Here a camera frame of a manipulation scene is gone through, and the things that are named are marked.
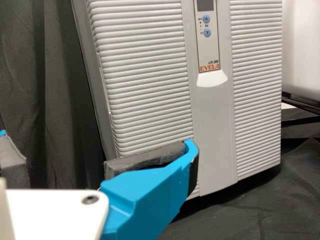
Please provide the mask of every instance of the ribbed panel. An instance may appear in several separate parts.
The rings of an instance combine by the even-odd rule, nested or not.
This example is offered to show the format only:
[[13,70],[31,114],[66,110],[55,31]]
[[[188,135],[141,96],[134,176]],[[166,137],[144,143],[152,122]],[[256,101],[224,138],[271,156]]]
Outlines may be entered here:
[[88,0],[120,157],[193,136],[181,0]]
[[282,0],[230,0],[238,179],[280,162]]

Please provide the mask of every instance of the control panel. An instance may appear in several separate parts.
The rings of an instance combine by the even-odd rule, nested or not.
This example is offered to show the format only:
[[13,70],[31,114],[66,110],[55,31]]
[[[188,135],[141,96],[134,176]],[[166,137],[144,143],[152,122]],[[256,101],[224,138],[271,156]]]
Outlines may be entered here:
[[217,0],[194,0],[199,72],[220,69]]

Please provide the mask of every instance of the gray foam block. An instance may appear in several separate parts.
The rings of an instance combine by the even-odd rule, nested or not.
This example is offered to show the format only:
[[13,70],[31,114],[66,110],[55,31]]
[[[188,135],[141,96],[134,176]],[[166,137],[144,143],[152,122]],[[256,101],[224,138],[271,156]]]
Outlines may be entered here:
[[161,166],[183,154],[185,154],[185,144],[179,141],[137,155],[105,161],[104,177],[108,180],[126,171]]
[[26,158],[7,135],[0,136],[0,175],[8,188],[30,188]]

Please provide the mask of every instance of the horizontal vent slat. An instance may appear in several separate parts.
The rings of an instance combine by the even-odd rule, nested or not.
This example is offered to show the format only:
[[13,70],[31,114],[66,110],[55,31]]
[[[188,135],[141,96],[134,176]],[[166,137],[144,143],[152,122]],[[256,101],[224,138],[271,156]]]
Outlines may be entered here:
[[120,157],[131,156],[141,152],[146,152],[148,150],[158,148],[164,145],[168,145],[177,141],[183,141],[185,139],[189,139],[193,137],[193,132],[185,132],[181,134],[177,134],[175,136],[164,137],[159,140],[150,141],[149,143],[144,143],[137,145],[135,147],[118,147]]
[[181,118],[190,119],[191,112],[189,106],[170,109],[170,111],[162,112],[161,115],[141,118],[138,120],[116,120],[114,121],[114,132],[116,134],[124,134],[131,131],[148,129],[157,125],[170,123],[170,121],[180,120]]
[[271,125],[266,125],[265,127],[262,127],[260,129],[257,129],[256,131],[250,131],[250,132],[246,132],[245,134],[241,134],[238,136],[236,136],[236,144],[237,147],[239,145],[239,147],[242,146],[242,144],[246,143],[248,141],[248,139],[257,139],[260,136],[265,136],[266,134],[270,134],[273,133],[274,130],[278,130],[279,129],[280,124],[271,124]]
[[176,54],[176,53],[185,53],[185,47],[176,47],[176,48],[168,48],[168,49],[160,49],[160,50],[149,50],[144,52],[135,52],[135,53],[124,53],[119,55],[101,55],[101,62],[111,62],[111,61],[121,61],[121,60],[133,60],[147,57],[156,57],[165,54]]
[[98,20],[109,19],[129,19],[129,18],[143,18],[167,15],[181,15],[181,9],[166,9],[166,10],[152,10],[152,11],[128,11],[128,12],[113,12],[113,13],[100,13],[90,16],[91,24]]
[[168,134],[168,133],[175,133],[175,131],[179,131],[181,129],[192,130],[192,123],[187,121],[185,123],[181,123],[179,125],[171,125],[170,127],[165,127],[161,129],[155,129],[148,132],[139,132],[138,134],[132,135],[132,136],[126,136],[122,138],[121,136],[118,136],[117,142],[118,145],[120,144],[130,144],[130,143],[137,143],[137,140],[144,139],[145,141],[149,141],[156,139],[159,136],[163,136],[162,134]]
[[265,117],[264,119],[252,120],[251,122],[247,121],[246,123],[239,123],[237,121],[237,125],[235,126],[236,135],[239,133],[243,133],[245,131],[252,130],[256,127],[260,127],[270,122],[277,122],[281,118],[281,113],[276,113],[272,116]]
[[122,26],[127,24],[142,24],[142,23],[156,23],[163,21],[181,20],[181,14],[166,15],[166,16],[146,16],[146,17],[129,17],[121,19],[102,19],[96,20],[92,23],[92,28],[95,29],[100,26]]
[[140,58],[126,59],[126,60],[115,60],[115,61],[104,61],[102,62],[102,66],[105,68],[111,67],[119,67],[119,66],[128,66],[128,65],[136,65],[136,64],[144,64],[150,62],[158,62],[161,60],[171,60],[177,58],[186,57],[185,52],[176,52],[170,54],[162,54],[157,56],[145,56]]
[[163,139],[174,139],[175,136],[188,136],[190,133],[192,133],[192,127],[187,127],[185,129],[179,129],[174,130],[166,133],[161,133],[159,135],[151,136],[151,137],[143,137],[138,140],[129,141],[126,143],[120,143],[118,142],[118,139],[116,140],[116,144],[118,148],[126,148],[126,149],[136,149],[141,147],[150,146],[151,143],[159,143],[162,142]]
[[237,141],[236,152],[240,154],[241,152],[250,150],[251,148],[258,148],[260,145],[264,143],[279,141],[279,134],[281,134],[280,131],[278,129],[274,129],[264,134],[260,134],[256,137],[248,138],[245,142],[242,142],[242,144],[239,141]]
[[245,178],[248,178],[256,173],[259,173],[261,171],[267,170],[271,167],[274,167],[280,163],[280,157],[275,156],[273,159],[270,159],[269,161],[264,162],[262,165],[258,165],[257,167],[250,168],[247,171],[244,171],[242,173],[238,174],[238,180],[242,180]]
[[164,90],[170,90],[175,88],[187,87],[188,83],[185,81],[184,78],[177,78],[174,81],[160,81],[160,82],[153,82],[144,85],[136,85],[130,87],[119,88],[117,90],[108,90],[108,95],[110,99],[122,99],[126,97],[135,97],[135,96],[143,96],[145,94],[150,93],[158,93]]
[[113,14],[113,13],[131,13],[131,12],[143,12],[143,11],[152,11],[152,10],[172,10],[172,9],[181,9],[180,3],[165,3],[165,4],[146,4],[146,5],[117,5],[117,6],[99,6],[91,8],[89,15],[96,14]]
[[238,102],[247,103],[245,100],[260,100],[263,96],[271,96],[271,94],[278,94],[281,90],[281,82],[273,82],[271,86],[261,86],[259,89],[247,90],[242,93],[234,94],[234,99]]
[[125,71],[133,71],[133,70],[142,70],[145,68],[155,68],[160,66],[167,66],[172,64],[181,64],[186,62],[186,57],[176,57],[172,59],[165,59],[165,60],[159,60],[159,61],[149,61],[144,63],[136,63],[136,64],[130,64],[125,66],[113,66],[113,67],[107,67],[104,66],[103,73],[109,74],[109,73],[119,73],[119,72],[125,72]]
[[157,130],[163,130],[163,129],[167,129],[169,127],[175,127],[175,126],[179,126],[179,125],[183,125],[183,124],[189,124],[189,117],[191,117],[191,115],[183,115],[183,116],[178,116],[175,119],[170,119],[169,122],[166,123],[157,123],[154,126],[151,127],[143,127],[143,128],[138,128],[136,130],[132,130],[129,128],[126,128],[125,131],[122,131],[123,133],[117,133],[119,139],[123,139],[123,138],[129,138],[132,136],[137,136],[137,135],[141,135],[141,134],[145,134],[145,133],[152,133],[153,131],[157,131]]
[[246,172],[248,171],[249,169],[253,169],[255,167],[258,167],[258,166],[261,166],[261,165],[264,165],[265,163],[268,163],[268,162],[272,162],[273,160],[277,159],[280,160],[279,158],[279,150],[274,150],[274,152],[270,155],[270,156],[267,156],[267,157],[264,157],[264,158],[260,158],[260,159],[256,159],[256,160],[251,160],[250,163],[248,163],[247,165],[243,165],[243,166],[239,166],[237,169],[238,169],[238,173],[241,174],[243,172]]
[[188,100],[189,93],[187,91],[180,92],[178,89],[174,89],[174,93],[168,95],[161,95],[156,97],[149,97],[147,99],[141,99],[136,101],[125,101],[122,103],[117,103],[110,100],[112,105],[111,109],[114,114],[124,114],[132,111],[139,111],[143,109],[155,108],[157,106],[162,106],[170,103],[177,103],[179,101]]

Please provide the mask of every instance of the black fabric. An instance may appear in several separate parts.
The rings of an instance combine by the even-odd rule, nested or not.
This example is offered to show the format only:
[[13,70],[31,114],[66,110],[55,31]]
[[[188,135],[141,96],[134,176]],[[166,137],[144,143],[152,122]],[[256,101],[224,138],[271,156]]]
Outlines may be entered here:
[[70,1],[2,0],[0,36],[2,125],[31,186],[97,188],[104,155]]
[[159,239],[320,239],[320,143],[290,139],[281,148],[280,166],[186,202]]

